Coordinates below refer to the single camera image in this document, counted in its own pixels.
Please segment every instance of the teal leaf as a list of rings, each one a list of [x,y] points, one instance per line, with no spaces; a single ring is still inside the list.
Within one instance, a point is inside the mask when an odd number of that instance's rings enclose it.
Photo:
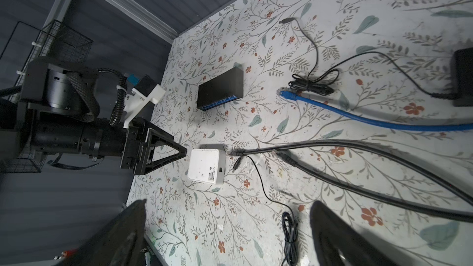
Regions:
[[[379,22],[379,18],[375,17],[374,15],[369,15],[367,16],[363,22],[361,22],[361,25],[358,27],[358,29],[353,33],[353,34],[358,34],[366,30],[367,28],[373,26]]]
[[[199,250],[195,253],[195,256],[197,257],[197,266],[201,266],[201,256],[199,254]]]
[[[428,246],[434,250],[446,250],[458,235],[460,223],[452,221],[444,225],[433,225],[424,228],[420,232],[420,237],[428,242]]]
[[[361,54],[361,53],[364,53],[364,52],[367,52],[367,51],[370,51],[370,50],[375,50],[375,49],[376,49],[375,47],[372,47],[372,46],[369,46],[369,45],[362,45],[362,46],[356,48],[356,53]]]
[[[255,125],[257,125],[258,123],[261,123],[263,120],[261,119],[261,116],[259,116],[258,114],[254,116],[253,120],[250,122],[250,124],[248,125],[249,127],[254,127]]]
[[[266,26],[268,26],[269,24],[271,24],[272,21],[274,21],[275,19],[276,19],[276,18],[274,17],[274,18],[272,18],[271,20],[269,20],[269,22],[266,23]]]
[[[284,132],[287,126],[287,122],[289,121],[289,117],[287,117],[285,120],[281,121],[281,123],[278,125],[278,128],[276,129],[278,133]]]
[[[338,101],[338,104],[343,110],[346,111],[348,110],[348,108],[350,108],[350,102],[348,102],[348,99],[345,97],[343,92],[340,92],[340,93],[341,95],[340,95],[340,100]]]
[[[254,248],[256,249],[256,252],[258,253],[258,256],[260,256],[260,258],[263,257],[263,249],[261,249],[261,246],[258,244],[258,242],[253,239],[254,241]]]
[[[334,137],[337,137],[337,136],[340,136],[341,133],[343,132],[343,130],[338,130],[338,131],[331,131],[330,133],[326,133],[322,136],[322,139],[330,139],[330,138],[334,138]]]
[[[174,252],[176,252],[176,246],[175,245],[173,245],[171,251],[169,252],[169,256],[171,257],[174,254]]]
[[[300,13],[301,18],[302,18],[303,15],[305,15],[309,11],[311,6],[312,6],[312,3],[310,3],[310,2],[307,2],[305,4],[304,8],[302,9],[302,12]]]
[[[447,17],[447,18],[471,18],[473,14],[467,11],[440,11],[431,14],[432,17]]]
[[[236,68],[239,68],[239,69],[241,69],[241,70],[243,70],[243,65],[240,64],[240,63],[234,62],[234,63],[233,63],[233,68],[235,68],[235,67],[236,67]]]

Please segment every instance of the wire mesh basket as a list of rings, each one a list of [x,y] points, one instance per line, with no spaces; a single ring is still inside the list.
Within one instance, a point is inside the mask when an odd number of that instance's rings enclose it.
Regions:
[[[25,72],[27,65],[39,56],[51,56],[58,60],[73,63],[86,61],[92,46],[92,40],[60,21],[53,20],[38,34],[36,41],[27,57],[21,72]],[[18,75],[15,86],[22,85],[24,74]],[[19,95],[11,95],[9,101],[17,103]],[[21,155],[15,159],[0,160],[2,173],[38,173],[41,172],[46,157],[30,151],[29,140],[23,148]]]

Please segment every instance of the blue ethernet cable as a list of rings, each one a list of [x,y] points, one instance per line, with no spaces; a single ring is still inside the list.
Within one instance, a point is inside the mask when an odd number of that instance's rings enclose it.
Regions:
[[[299,101],[303,101],[312,105],[316,105],[324,109],[333,111],[337,114],[348,117],[352,120],[361,121],[361,122],[370,124],[372,126],[377,126],[377,127],[385,127],[385,128],[405,130],[405,131],[414,131],[414,132],[454,132],[454,131],[466,131],[466,130],[473,129],[473,123],[460,124],[460,125],[444,125],[444,126],[415,126],[415,125],[405,125],[405,124],[392,123],[392,122],[387,122],[387,121],[380,121],[380,120],[361,117],[361,116],[337,109],[335,107],[328,106],[321,102],[317,102],[315,100],[298,96],[297,94],[293,92],[278,91],[278,95],[280,95],[283,98],[286,98],[287,100],[294,100],[294,101],[299,100]]]

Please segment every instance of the gray corrugated wall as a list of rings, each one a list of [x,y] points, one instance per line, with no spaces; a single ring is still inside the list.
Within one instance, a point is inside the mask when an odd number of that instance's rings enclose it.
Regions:
[[[35,0],[23,0],[25,4],[0,0],[0,15],[16,15],[15,19],[23,21],[34,19],[31,23],[41,26],[53,1],[37,0],[43,5],[34,9]],[[9,29],[16,21],[10,18],[6,22],[13,23]],[[94,40],[88,66],[111,67],[137,77],[149,74],[161,81],[170,44],[108,3],[74,0],[65,22]],[[0,27],[3,34],[9,33],[1,22]],[[31,39],[20,40],[28,52]],[[9,53],[18,52],[17,47]],[[3,63],[0,66],[2,78],[11,75],[11,70],[18,70],[5,68]],[[13,82],[14,79],[9,80],[4,87]],[[110,115],[116,100],[116,82],[111,75],[99,78],[96,96],[101,105],[100,117]],[[65,155],[62,162],[79,166],[91,163],[87,157],[76,155]],[[65,249],[78,247],[115,217],[127,199],[133,179],[130,170],[120,170],[118,165],[119,158],[106,158],[99,166],[81,171],[45,165],[40,174],[0,175],[0,264],[51,259]]]

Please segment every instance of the white router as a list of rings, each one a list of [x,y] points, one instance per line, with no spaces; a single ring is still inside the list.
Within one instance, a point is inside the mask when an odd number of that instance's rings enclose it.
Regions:
[[[202,183],[223,184],[226,156],[225,152],[219,149],[192,150],[187,177]]]

